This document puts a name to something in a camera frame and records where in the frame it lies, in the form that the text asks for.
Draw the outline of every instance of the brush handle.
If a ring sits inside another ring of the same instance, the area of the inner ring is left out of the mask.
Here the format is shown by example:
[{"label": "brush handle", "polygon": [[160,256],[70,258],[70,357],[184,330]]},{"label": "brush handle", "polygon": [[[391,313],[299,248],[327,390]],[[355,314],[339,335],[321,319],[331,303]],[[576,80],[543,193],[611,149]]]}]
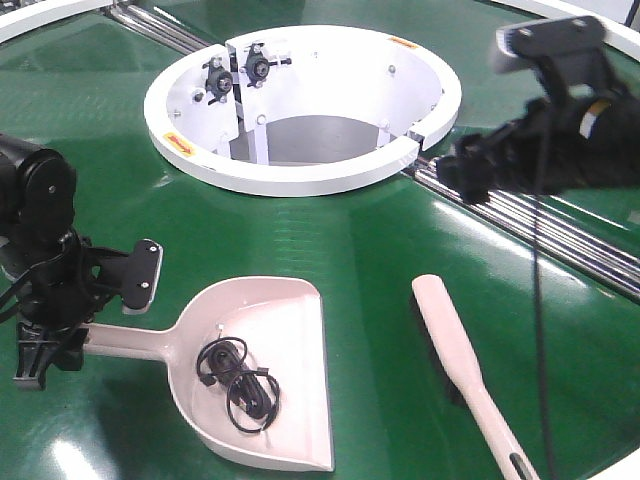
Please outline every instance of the brush handle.
[{"label": "brush handle", "polygon": [[506,480],[540,480],[482,380],[473,351],[451,297],[436,275],[422,275],[413,292],[438,357],[469,405]]}]

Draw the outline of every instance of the metal rail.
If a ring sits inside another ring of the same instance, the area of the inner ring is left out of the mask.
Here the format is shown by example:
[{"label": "metal rail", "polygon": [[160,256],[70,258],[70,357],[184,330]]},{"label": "metal rail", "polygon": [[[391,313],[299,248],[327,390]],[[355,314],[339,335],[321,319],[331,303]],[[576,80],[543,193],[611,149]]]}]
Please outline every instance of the metal rail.
[{"label": "metal rail", "polygon": [[106,10],[106,14],[130,30],[184,55],[209,46],[209,43],[183,28],[135,5],[114,5]]},{"label": "metal rail", "polygon": [[[421,185],[532,243],[535,215],[532,198],[506,192],[491,192],[489,203],[466,205],[456,192],[438,182],[433,162],[418,158],[414,167],[413,178]],[[640,303],[638,257],[571,225],[544,208],[539,212],[538,243],[545,253]]]}]

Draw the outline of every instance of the black cable bundle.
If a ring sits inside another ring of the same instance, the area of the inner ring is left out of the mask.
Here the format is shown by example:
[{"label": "black cable bundle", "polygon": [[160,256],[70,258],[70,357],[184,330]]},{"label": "black cable bundle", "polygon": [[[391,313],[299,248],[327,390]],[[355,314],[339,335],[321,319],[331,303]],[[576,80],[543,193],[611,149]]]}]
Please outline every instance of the black cable bundle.
[{"label": "black cable bundle", "polygon": [[[233,342],[242,345],[243,353],[240,355]],[[206,344],[196,360],[196,373],[200,381],[211,386],[220,382],[227,387],[227,415],[231,423],[244,433],[260,433],[269,428],[278,415],[280,408],[280,385],[278,381],[269,375],[269,369],[250,369],[244,363],[248,354],[247,342],[238,337],[220,337]],[[209,372],[202,371],[205,363]],[[265,391],[258,377],[265,377],[271,392],[271,396]],[[231,402],[240,406],[244,404],[246,414],[254,420],[263,420],[259,428],[245,428],[236,420],[231,412]]]}]

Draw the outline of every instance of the dustpan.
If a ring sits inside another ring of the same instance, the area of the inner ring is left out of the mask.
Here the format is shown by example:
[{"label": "dustpan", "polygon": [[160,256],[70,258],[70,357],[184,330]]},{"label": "dustpan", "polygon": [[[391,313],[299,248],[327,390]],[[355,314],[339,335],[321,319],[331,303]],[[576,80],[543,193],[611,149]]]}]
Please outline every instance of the dustpan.
[{"label": "dustpan", "polygon": [[[310,283],[238,277],[204,289],[164,331],[89,324],[85,352],[163,361],[178,410],[218,455],[273,470],[333,470],[321,298]],[[280,411],[258,434],[229,420],[226,393],[195,371],[202,347],[220,335],[244,339],[252,368],[267,367],[281,387]]]}]

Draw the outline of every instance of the orange warning label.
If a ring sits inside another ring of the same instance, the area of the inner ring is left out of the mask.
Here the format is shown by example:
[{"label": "orange warning label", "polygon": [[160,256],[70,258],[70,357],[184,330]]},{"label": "orange warning label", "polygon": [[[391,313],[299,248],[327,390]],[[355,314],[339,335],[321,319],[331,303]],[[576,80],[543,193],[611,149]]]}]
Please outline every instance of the orange warning label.
[{"label": "orange warning label", "polygon": [[398,37],[389,37],[389,40],[391,40],[392,42],[396,42],[399,43],[400,45],[404,45],[405,47],[409,47],[409,48],[418,48],[420,45],[417,45],[413,42],[410,42],[409,40],[405,40],[404,38],[398,38]]},{"label": "orange warning label", "polygon": [[185,157],[191,157],[192,155],[195,155],[196,151],[193,148],[193,146],[191,146],[189,142],[187,142],[184,138],[179,136],[177,133],[174,133],[174,132],[165,133],[163,137],[166,138],[167,141],[169,141],[169,143],[173,145],[173,147],[176,150],[178,150],[181,154],[183,154]]}]

